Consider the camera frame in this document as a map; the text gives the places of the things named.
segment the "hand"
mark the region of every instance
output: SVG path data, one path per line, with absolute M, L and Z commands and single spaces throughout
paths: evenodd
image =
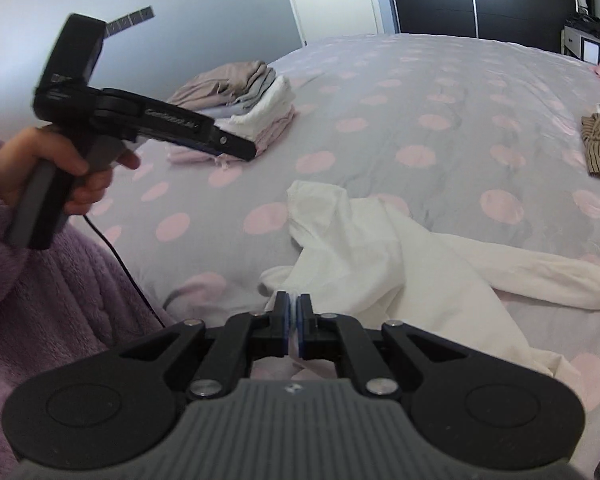
M 40 158 L 50 160 L 61 170 L 75 176 L 85 176 L 89 165 L 72 142 L 58 134 L 52 125 L 25 128 L 0 148 L 0 198 L 6 205 L 18 203 L 24 185 Z M 130 170 L 140 166 L 138 156 L 127 150 L 118 162 Z M 113 170 L 90 174 L 82 187 L 74 189 L 64 206 L 67 215 L 84 215 L 102 200 L 113 179 Z

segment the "metal screw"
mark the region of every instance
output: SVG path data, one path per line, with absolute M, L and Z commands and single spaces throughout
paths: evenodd
M 398 391 L 398 383 L 386 377 L 377 377 L 367 382 L 365 388 L 370 394 L 385 396 Z
M 215 394 L 220 393 L 222 390 L 222 384 L 213 379 L 200 379 L 191 383 L 189 391 L 196 397 L 212 397 Z

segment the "bedsheet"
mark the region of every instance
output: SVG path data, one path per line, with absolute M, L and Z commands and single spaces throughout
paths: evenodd
M 267 153 L 226 170 L 172 166 L 166 146 L 149 141 L 141 168 L 116 169 L 92 213 L 174 318 L 215 325 L 262 307 L 260 274 L 298 257 L 285 225 L 297 179 L 378 195 L 434 232 L 600 265 L 600 180 L 587 174 L 579 136 L 600 80 L 586 64 L 495 41 L 372 35 L 325 40 L 272 66 L 291 78 L 299 115 Z M 583 374 L 587 427 L 573 463 L 592 478 L 600 312 L 501 299 L 531 346 Z

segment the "gray textured grip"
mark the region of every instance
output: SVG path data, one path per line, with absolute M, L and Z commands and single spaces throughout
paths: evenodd
M 487 471 L 428 444 L 400 405 L 357 394 L 348 379 L 241 380 L 190 404 L 157 447 L 98 471 L 22 463 L 11 480 L 583 480 L 567 463 Z
M 90 172 L 106 170 L 125 150 L 121 140 L 109 136 L 95 136 L 94 142 L 81 155 L 89 163 Z M 14 247 L 29 247 L 34 235 L 36 221 L 45 206 L 45 196 L 54 185 L 58 168 L 48 160 L 40 160 L 20 197 L 5 241 Z M 60 210 L 55 225 L 57 232 L 66 223 L 67 217 Z

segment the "stack of folded clothes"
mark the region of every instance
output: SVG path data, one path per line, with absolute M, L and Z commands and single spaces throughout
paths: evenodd
M 196 76 L 168 99 L 173 105 L 216 119 L 216 126 L 252 140 L 260 155 L 291 124 L 296 95 L 288 78 L 262 61 L 229 63 Z M 176 164 L 216 158 L 181 146 L 170 148 L 169 160 Z

